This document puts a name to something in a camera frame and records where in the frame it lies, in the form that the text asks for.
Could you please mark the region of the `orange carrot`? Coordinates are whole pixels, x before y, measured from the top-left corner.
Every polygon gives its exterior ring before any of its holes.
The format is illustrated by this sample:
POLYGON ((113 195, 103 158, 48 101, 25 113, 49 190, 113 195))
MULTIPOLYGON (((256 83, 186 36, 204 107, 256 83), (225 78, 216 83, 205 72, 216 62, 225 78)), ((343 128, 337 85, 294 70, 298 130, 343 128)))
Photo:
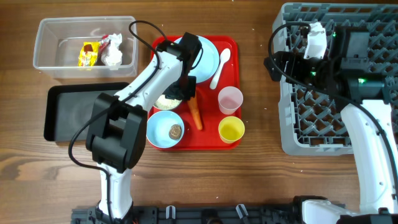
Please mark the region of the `orange carrot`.
POLYGON ((201 121, 201 117, 200 117, 200 110, 198 108, 198 103, 197 103, 196 97, 194 96, 193 98, 188 100, 187 104, 190 109, 195 126, 197 127, 198 130, 201 131, 203 129, 203 125, 202 125, 202 121, 201 121))

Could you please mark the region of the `brown round cookie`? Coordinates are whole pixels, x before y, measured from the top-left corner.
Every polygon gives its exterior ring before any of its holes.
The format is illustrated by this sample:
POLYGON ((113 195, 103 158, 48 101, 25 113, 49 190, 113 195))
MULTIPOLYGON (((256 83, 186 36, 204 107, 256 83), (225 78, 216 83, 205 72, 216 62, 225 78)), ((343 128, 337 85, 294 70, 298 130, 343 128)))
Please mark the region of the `brown round cookie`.
POLYGON ((169 137, 173 140, 180 139, 182 135, 182 128, 179 124, 173 124, 169 130, 169 137))

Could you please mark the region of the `pink plastic cup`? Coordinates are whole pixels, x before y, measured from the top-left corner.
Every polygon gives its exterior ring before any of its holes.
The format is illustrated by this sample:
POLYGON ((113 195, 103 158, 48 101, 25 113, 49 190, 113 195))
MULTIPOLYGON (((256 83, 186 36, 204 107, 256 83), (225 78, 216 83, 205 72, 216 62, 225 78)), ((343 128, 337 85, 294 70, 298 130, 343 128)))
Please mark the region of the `pink plastic cup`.
POLYGON ((234 86, 224 87, 218 94, 219 109, 223 114, 233 114, 243 103, 243 94, 234 86))

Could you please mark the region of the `light blue bowl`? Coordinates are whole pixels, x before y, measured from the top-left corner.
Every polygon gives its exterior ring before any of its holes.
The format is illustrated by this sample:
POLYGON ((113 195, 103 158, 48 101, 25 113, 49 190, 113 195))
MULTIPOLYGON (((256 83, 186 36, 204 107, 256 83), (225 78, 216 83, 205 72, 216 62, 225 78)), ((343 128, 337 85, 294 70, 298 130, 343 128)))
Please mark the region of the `light blue bowl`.
POLYGON ((183 138, 185 125, 182 118, 173 111, 159 111, 154 113, 147 121, 147 139, 155 147, 168 149, 177 145, 183 138), (173 124, 182 128, 180 139, 173 140, 169 137, 169 130, 173 124))

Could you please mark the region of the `yellow plastic cup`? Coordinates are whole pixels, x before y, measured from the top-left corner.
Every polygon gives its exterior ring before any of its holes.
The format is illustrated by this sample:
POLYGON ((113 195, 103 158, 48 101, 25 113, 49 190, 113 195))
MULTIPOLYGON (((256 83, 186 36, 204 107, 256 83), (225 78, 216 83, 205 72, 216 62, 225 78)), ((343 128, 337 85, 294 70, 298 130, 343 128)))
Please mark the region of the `yellow plastic cup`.
POLYGON ((218 125, 220 138, 226 144, 232 144, 240 140, 245 130, 246 128, 243 121, 235 116, 223 118, 218 125))

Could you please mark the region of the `red snack wrapper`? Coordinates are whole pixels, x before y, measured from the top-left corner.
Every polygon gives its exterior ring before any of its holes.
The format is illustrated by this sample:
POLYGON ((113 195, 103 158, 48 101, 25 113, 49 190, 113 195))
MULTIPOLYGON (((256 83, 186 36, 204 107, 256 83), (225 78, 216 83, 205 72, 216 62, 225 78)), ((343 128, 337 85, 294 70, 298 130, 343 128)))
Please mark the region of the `red snack wrapper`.
POLYGON ((103 51, 110 43, 109 35, 102 36, 102 39, 100 40, 99 43, 100 43, 99 51, 103 51))

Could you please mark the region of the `yellow foil wrapper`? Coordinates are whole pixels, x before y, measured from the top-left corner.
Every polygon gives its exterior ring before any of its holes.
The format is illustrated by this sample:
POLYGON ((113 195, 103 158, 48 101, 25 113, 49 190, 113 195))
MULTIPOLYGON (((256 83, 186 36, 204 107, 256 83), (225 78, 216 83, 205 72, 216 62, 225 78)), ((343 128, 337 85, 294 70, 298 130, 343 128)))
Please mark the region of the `yellow foil wrapper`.
POLYGON ((98 59, 100 43, 85 42, 78 57, 79 67, 93 67, 98 59))

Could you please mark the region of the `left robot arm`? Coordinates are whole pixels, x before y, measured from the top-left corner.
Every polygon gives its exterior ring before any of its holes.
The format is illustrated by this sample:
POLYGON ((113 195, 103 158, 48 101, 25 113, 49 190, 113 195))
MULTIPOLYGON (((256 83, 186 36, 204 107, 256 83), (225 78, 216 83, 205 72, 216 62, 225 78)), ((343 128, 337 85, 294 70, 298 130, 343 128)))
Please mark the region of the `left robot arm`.
POLYGON ((163 40, 155 47, 151 63, 115 95, 95 99, 86 148, 101 172, 102 196, 96 208, 102 223, 132 220, 130 182, 132 168, 146 145, 147 114, 161 95, 189 100, 195 96, 196 78, 190 76, 202 44, 185 33, 180 42, 163 40))

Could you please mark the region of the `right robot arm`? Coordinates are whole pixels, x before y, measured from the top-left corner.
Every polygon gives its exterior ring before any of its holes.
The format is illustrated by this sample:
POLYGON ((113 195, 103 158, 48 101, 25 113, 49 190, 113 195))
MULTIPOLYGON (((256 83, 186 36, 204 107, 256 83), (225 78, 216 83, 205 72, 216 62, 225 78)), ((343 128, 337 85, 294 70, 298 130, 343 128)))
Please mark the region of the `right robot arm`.
POLYGON ((369 32, 360 27, 337 27, 327 40, 316 22, 298 24, 305 52, 270 52, 264 61, 273 81, 285 78, 336 103, 345 124, 358 171, 358 212, 322 197, 296 197, 302 223, 396 223, 397 146, 391 124, 386 79, 368 70, 369 32))

